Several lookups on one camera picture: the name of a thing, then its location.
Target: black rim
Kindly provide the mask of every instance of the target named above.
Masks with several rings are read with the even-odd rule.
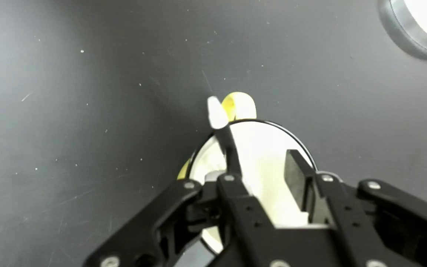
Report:
[[[307,157],[309,158],[309,160],[311,161],[312,167],[314,168],[315,171],[317,171],[317,165],[314,162],[314,159],[311,155],[311,153],[307,150],[307,148],[305,147],[304,144],[302,144],[301,140],[299,140],[298,137],[296,137],[294,134],[292,134],[290,131],[288,131],[288,129],[284,128],[283,126],[277,124],[277,123],[273,123],[270,121],[264,121],[264,120],[258,120],[258,119],[243,119],[243,120],[237,120],[234,122],[231,122],[230,125],[234,125],[236,123],[242,123],[242,122],[258,122],[258,123],[266,123],[268,125],[274,126],[280,130],[282,130],[283,132],[287,133],[289,136],[291,136],[291,138],[293,138],[298,144],[299,146],[304,150],[304,152],[306,153]],[[190,157],[189,160],[189,165],[187,167],[187,170],[185,171],[185,179],[190,179],[190,171],[192,169],[192,164],[195,161],[195,158],[197,157],[200,149],[203,147],[203,145],[205,145],[205,143],[213,136],[213,132],[210,133],[207,137],[207,139],[205,139],[204,142],[202,142],[202,144],[194,151],[194,153],[192,154],[192,157]],[[205,248],[207,250],[209,250],[212,254],[216,255],[217,253],[210,247],[209,244],[207,244],[207,242],[205,242],[205,240],[203,238],[200,239],[201,242],[203,243],[203,245],[205,246]]]

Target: white speck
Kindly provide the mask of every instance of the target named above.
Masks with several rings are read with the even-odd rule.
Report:
[[[21,102],[24,102],[24,100],[26,100],[30,95],[32,95],[32,93],[28,93],[26,96],[24,96],[24,98],[21,99]]]

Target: metal screw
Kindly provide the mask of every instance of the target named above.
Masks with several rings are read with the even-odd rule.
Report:
[[[322,181],[334,181],[334,178],[332,178],[332,176],[330,176],[328,174],[323,174],[322,175]]]
[[[100,267],[118,267],[120,266],[120,259],[117,256],[106,257],[100,263]]]
[[[185,189],[193,189],[195,187],[195,184],[191,181],[188,181],[184,184]]]
[[[269,267],[291,267],[287,262],[284,260],[273,260]]]
[[[235,176],[233,175],[226,175],[224,177],[225,181],[234,181],[235,180]]]
[[[368,187],[372,188],[372,189],[380,189],[381,186],[380,184],[378,184],[376,181],[369,181],[367,183]]]
[[[367,260],[367,267],[388,267],[379,260]]]

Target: dark gray table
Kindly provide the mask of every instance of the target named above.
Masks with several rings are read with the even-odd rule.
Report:
[[[427,200],[427,61],[374,1],[0,0],[0,267],[79,266],[244,91],[320,169]]]

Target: yellow object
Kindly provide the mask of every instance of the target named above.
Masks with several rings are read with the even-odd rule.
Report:
[[[256,119],[255,101],[247,93],[229,93],[222,101],[222,107],[227,112],[228,120],[233,122],[242,119]],[[184,179],[191,159],[182,166],[178,179]]]

